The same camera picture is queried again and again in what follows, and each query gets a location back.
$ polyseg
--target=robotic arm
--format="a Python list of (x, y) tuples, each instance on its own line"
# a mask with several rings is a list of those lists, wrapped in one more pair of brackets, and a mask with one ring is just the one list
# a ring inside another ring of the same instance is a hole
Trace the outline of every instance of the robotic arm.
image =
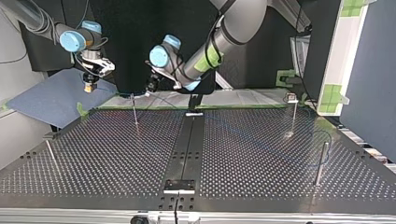
[[(148, 65), (152, 75), (149, 91), (156, 91), (159, 81), (167, 77), (175, 82), (174, 89), (193, 91), (209, 69), (218, 67), (223, 57), (233, 47), (246, 44), (259, 31), (268, 6), (274, 7), (285, 18), (297, 23), (300, 9), (297, 1), (290, 0), (210, 0), (219, 10), (219, 18), (213, 25), (203, 46), (185, 63), (178, 51), (180, 40), (167, 35), (161, 45), (155, 46), (149, 55)], [(309, 19), (299, 21), (297, 30), (303, 31)]]
[(76, 61), (86, 70), (84, 91), (92, 92), (96, 82), (115, 69), (115, 65), (100, 52), (106, 40), (102, 38), (99, 23), (84, 21), (80, 29), (71, 28), (53, 21), (33, 0), (0, 0), (0, 8), (11, 13), (30, 32), (53, 40), (54, 44), (60, 43), (66, 51), (74, 53)]

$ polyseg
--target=metal plate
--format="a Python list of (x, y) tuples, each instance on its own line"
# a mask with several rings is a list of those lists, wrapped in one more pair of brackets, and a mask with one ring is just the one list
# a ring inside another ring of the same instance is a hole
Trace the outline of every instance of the metal plate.
[[(396, 214), (396, 175), (313, 111), (292, 112), (140, 111), (137, 129), (131, 110), (96, 111), (52, 143), (56, 161), (43, 144), (0, 171), (0, 207)], [(196, 194), (163, 195), (174, 178)]]
[[(1, 195), (44, 197), (49, 207), (56, 207), (57, 203), (53, 202), (60, 198), (88, 201), (100, 198), (112, 199), (112, 202), (126, 199), (128, 209), (133, 208), (130, 204), (136, 199), (155, 201), (162, 189), (182, 116), (171, 111), (137, 112), (137, 116), (136, 126), (133, 111), (96, 111), (51, 143), (56, 161), (45, 149), (37, 151), (35, 156), (32, 153), (30, 160), (8, 172), (0, 181)], [(137, 209), (146, 209), (147, 202)], [(112, 204), (99, 206), (113, 208)]]
[[(293, 123), (292, 113), (292, 108), (206, 111), (200, 197), (194, 207), (396, 214), (395, 175), (326, 119), (298, 110)], [(324, 142), (332, 145), (316, 188)]]

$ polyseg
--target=metal rod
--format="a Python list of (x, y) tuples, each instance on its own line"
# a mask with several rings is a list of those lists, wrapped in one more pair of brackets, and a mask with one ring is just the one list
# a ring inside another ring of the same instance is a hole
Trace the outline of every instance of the metal rod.
[(134, 108), (134, 124), (139, 124), (139, 122), (137, 121), (137, 114), (136, 114), (136, 108), (135, 108), (135, 101), (134, 101), (134, 94), (132, 93), (132, 105)]
[(50, 156), (52, 157), (53, 160), (55, 160), (55, 155), (53, 154), (52, 147), (50, 145), (50, 141), (46, 140), (46, 144), (47, 144), (47, 148), (49, 149)]
[(294, 104), (293, 122), (294, 122), (294, 120), (296, 119), (297, 104), (298, 104), (298, 102), (296, 102), (296, 103)]
[(320, 161), (319, 161), (319, 165), (318, 165), (318, 171), (317, 171), (317, 175), (315, 177), (315, 182), (314, 182), (315, 186), (320, 186), (320, 179), (321, 179), (323, 166), (324, 166), (323, 162), (324, 162), (324, 159), (326, 157), (327, 150), (329, 150), (329, 143), (325, 142), (323, 144), (323, 148), (322, 148), (322, 151), (321, 151), (321, 154), (320, 154)]

